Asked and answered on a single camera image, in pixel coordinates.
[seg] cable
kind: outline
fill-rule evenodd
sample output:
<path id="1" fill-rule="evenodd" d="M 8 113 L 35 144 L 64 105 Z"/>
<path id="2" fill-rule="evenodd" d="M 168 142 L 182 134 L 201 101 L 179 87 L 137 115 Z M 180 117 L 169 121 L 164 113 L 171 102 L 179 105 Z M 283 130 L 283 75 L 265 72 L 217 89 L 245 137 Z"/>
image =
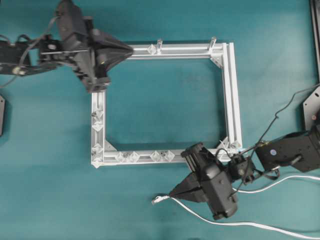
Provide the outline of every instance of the cable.
<path id="1" fill-rule="evenodd" d="M 17 79 L 17 77 L 19 76 L 19 73 L 20 73 L 20 69 L 22 68 L 22 65 L 26 59 L 26 56 L 28 55 L 29 51 L 31 49 L 33 49 L 35 47 L 35 45 L 37 45 L 40 40 L 50 31 L 50 29 L 52 28 L 52 26 L 54 25 L 55 21 L 57 20 L 59 16 L 55 16 L 53 18 L 51 18 L 49 24 L 48 24 L 48 27 L 46 28 L 46 30 L 44 31 L 44 33 L 38 37 L 32 44 L 30 44 L 26 49 L 25 51 L 23 52 L 21 58 L 20 58 L 20 61 L 19 61 L 19 65 L 15 71 L 15 75 L 13 76 L 13 78 L 11 78 L 9 81 L 7 81 L 5 84 L 3 85 L 0 85 L 0 89 L 3 89 L 5 88 L 6 86 L 8 86 L 9 84 L 11 84 L 13 81 L 15 81 Z"/>
<path id="2" fill-rule="evenodd" d="M 154 200 L 156 199 L 161 199 L 155 203 L 159 203 L 163 200 L 166 199 L 172 199 L 174 201 L 176 201 L 181 207 L 183 207 L 185 210 L 187 210 L 189 213 L 191 213 L 192 215 L 198 217 L 199 219 L 205 221 L 206 223 L 209 224 L 213 224 L 213 225 L 219 225 L 219 226 L 228 226 L 228 227 L 236 227 L 236 226 L 251 226 L 251 227 L 255 227 L 255 228 L 259 228 L 259 229 L 264 229 L 264 230 L 269 230 L 269 231 L 274 231 L 274 232 L 278 232 L 278 233 L 282 233 L 288 236 L 292 236 L 295 238 L 300 238 L 300 239 L 310 239 L 310 240 L 320 240 L 320 237 L 312 237 L 312 236 L 306 236 L 306 235 L 302 235 L 296 232 L 292 232 L 292 231 L 287 231 L 278 227 L 274 227 L 274 226 L 269 226 L 269 225 L 265 225 L 265 224 L 260 224 L 260 223 L 256 223 L 256 222 L 251 222 L 251 221 L 239 221 L 239 222 L 216 222 L 216 221 L 210 221 L 202 216 L 200 216 L 198 213 L 194 212 L 193 210 L 191 210 L 189 207 L 187 207 L 186 205 L 184 205 L 181 201 L 175 199 L 174 197 L 169 197 L 168 195 L 165 196 L 157 196 Z"/>
<path id="3" fill-rule="evenodd" d="M 27 42 L 31 42 L 31 38 L 26 34 L 21 34 L 17 37 L 16 43 L 20 41 L 20 39 L 25 39 Z"/>
<path id="4" fill-rule="evenodd" d="M 229 155 L 228 151 L 224 148 L 219 148 L 216 152 L 215 152 L 215 157 L 218 158 L 218 154 L 220 151 L 225 151 L 226 155 L 228 156 L 228 158 L 231 159 L 231 156 Z"/>
<path id="5" fill-rule="evenodd" d="M 317 181 L 320 181 L 320 177 L 317 177 L 317 176 L 305 176 L 305 175 L 291 175 L 291 176 L 287 176 L 277 182 L 274 182 L 268 186 L 265 186 L 263 188 L 259 188 L 259 189 L 256 189 L 256 190 L 240 190 L 239 189 L 239 193 L 244 193 L 244 194 L 256 194 L 256 193 L 261 193 L 279 183 L 282 183 L 284 180 L 287 180 L 287 179 L 293 179 L 293 178 L 305 178 L 305 179 L 313 179 L 313 180 L 317 180 Z"/>
<path id="6" fill-rule="evenodd" d="M 5 39 L 5 40 L 7 41 L 7 43 L 8 43 L 9 45 L 11 45 L 10 39 L 9 39 L 8 37 L 0 34 L 0 38 Z"/>
<path id="7" fill-rule="evenodd" d="M 296 91 L 292 97 L 291 97 L 291 100 L 287 103 L 287 105 L 285 105 L 283 108 L 281 108 L 280 110 L 278 110 L 277 112 L 275 112 L 274 114 L 274 118 L 273 120 L 271 121 L 271 123 L 269 124 L 269 126 L 266 128 L 266 130 L 264 131 L 264 133 L 261 135 L 261 137 L 259 138 L 259 140 L 257 141 L 257 143 L 255 144 L 255 147 L 253 148 L 252 152 L 251 152 L 251 155 L 250 157 L 248 158 L 248 164 L 246 166 L 246 169 L 245 169 L 245 174 L 243 175 L 243 178 L 242 178 L 242 181 L 241 183 L 239 184 L 239 186 L 237 187 L 237 189 L 235 190 L 235 192 L 232 193 L 232 195 L 236 194 L 239 189 L 241 188 L 241 186 L 244 184 L 244 179 L 246 178 L 247 174 L 248 174 L 248 170 L 249 170 L 249 165 L 250 163 L 252 162 L 252 157 L 257 149 L 257 147 L 259 146 L 258 144 L 261 142 L 261 140 L 264 138 L 264 136 L 268 133 L 268 131 L 270 130 L 271 126 L 274 124 L 274 122 L 279 118 L 278 114 L 280 112 L 282 112 L 283 110 L 285 110 L 287 107 L 289 107 L 289 105 L 293 102 L 295 96 L 297 94 L 300 94 L 300 93 L 303 93 L 303 92 L 306 92 L 306 91 L 310 91 L 316 87 L 320 86 L 320 83 L 316 84 L 316 85 L 313 85 L 311 87 L 308 87 L 308 88 L 305 88 L 303 90 L 299 90 L 299 91 Z"/>

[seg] cable connector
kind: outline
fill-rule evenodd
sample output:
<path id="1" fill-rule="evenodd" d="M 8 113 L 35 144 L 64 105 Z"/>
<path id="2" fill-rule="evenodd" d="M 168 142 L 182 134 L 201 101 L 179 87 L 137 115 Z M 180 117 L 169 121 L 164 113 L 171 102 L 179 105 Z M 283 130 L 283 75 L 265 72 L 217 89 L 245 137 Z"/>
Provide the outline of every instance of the cable connector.
<path id="1" fill-rule="evenodd" d="M 163 200 L 167 200 L 169 199 L 170 197 L 168 195 L 164 195 L 164 196 L 156 196 L 152 201 L 152 205 L 155 205 L 157 203 L 160 203 L 162 202 Z"/>

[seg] teal table surface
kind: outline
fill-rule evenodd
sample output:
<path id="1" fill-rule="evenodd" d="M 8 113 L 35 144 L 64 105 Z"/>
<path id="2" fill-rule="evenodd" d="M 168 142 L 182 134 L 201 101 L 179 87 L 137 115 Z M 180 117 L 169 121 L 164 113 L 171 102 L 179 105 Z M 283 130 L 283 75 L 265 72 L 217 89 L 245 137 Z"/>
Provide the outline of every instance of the teal table surface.
<path id="1" fill-rule="evenodd" d="M 293 92 L 318 82 L 308 0 L 74 0 L 97 28 L 126 42 L 234 42 L 243 145 L 258 140 Z M 39 36 L 57 0 L 3 0 L 0 34 Z M 52 29 L 59 37 L 57 27 Z M 109 72 L 107 137 L 120 150 L 214 147 L 226 134 L 221 73 L 209 60 L 126 61 Z M 4 83 L 9 76 L 0 76 Z M 17 79 L 0 137 L 2 240 L 247 240 L 291 237 L 207 224 L 171 200 L 151 205 L 185 164 L 90 165 L 91 96 L 68 67 Z M 301 94 L 265 137 L 303 129 Z M 293 168 L 281 170 L 283 175 Z M 315 170 L 311 175 L 319 175 Z M 256 181 L 248 189 L 269 183 Z M 252 221 L 320 237 L 320 184 L 288 180 L 238 194 L 225 222 Z M 212 219 L 206 204 L 188 205 Z"/>

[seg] rectangular frame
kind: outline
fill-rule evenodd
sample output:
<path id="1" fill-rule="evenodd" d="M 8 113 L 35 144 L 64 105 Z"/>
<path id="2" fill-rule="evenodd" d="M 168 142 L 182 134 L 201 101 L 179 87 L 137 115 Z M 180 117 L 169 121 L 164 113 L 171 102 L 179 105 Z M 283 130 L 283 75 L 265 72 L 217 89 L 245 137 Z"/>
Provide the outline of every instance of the rectangular frame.
<path id="1" fill-rule="evenodd" d="M 236 74 L 236 60 L 234 44 L 216 43 L 213 37 L 210 43 L 188 44 L 157 44 L 131 45 L 133 55 L 127 60 L 157 60 L 157 59 L 210 59 L 222 70 L 224 91 L 226 138 L 221 141 L 218 148 L 225 148 L 230 154 L 243 149 L 240 121 L 240 106 Z M 132 164 L 158 164 L 158 163 L 184 163 L 180 156 L 184 149 L 166 150 L 131 150 L 117 151 L 106 139 L 106 103 L 107 92 L 92 93 L 91 100 L 91 164 L 100 166 L 132 165 Z M 209 149 L 213 154 L 217 148 Z M 228 157 L 221 153 L 222 161 Z"/>

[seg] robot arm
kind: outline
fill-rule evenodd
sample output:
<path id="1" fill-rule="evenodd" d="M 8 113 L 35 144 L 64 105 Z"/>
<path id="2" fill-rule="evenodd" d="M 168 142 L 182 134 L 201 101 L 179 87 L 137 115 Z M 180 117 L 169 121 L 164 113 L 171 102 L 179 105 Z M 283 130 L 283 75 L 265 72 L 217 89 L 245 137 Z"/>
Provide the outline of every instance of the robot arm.
<path id="1" fill-rule="evenodd" d="M 130 57 L 133 49 L 113 36 L 94 28 L 91 17 L 83 17 L 71 0 L 62 0 L 56 9 L 60 40 L 45 35 L 35 45 L 38 65 L 32 66 L 29 54 L 19 67 L 31 40 L 14 45 L 0 41 L 0 74 L 28 76 L 67 65 L 81 80 L 89 93 L 103 92 L 110 84 L 107 75 L 112 67 Z"/>
<path id="2" fill-rule="evenodd" d="M 262 176 L 275 180 L 279 177 L 279 168 L 286 166 L 303 173 L 320 168 L 320 125 L 259 143 L 255 152 L 264 171 L 257 170 L 250 157 L 242 153 L 231 156 L 228 164 L 223 165 L 218 154 L 213 155 L 202 143 L 187 148 L 181 156 L 191 173 L 168 194 L 169 197 L 207 203 L 215 220 L 229 218 L 238 209 L 233 182 L 242 180 L 246 185 Z"/>

